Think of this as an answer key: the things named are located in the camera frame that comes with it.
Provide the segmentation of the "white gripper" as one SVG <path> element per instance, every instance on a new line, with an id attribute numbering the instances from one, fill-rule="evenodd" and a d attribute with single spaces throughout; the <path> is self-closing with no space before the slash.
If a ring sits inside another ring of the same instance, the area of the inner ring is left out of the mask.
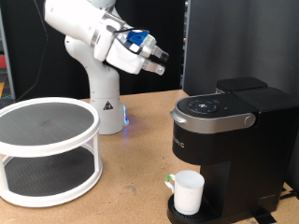
<path id="1" fill-rule="evenodd" d="M 96 60 L 119 68 L 130 74 L 138 74 L 141 69 L 162 76 L 165 67 L 150 60 L 154 55 L 167 62 L 169 54 L 158 46 L 147 30 L 112 29 L 96 30 L 93 34 L 93 56 Z"/>

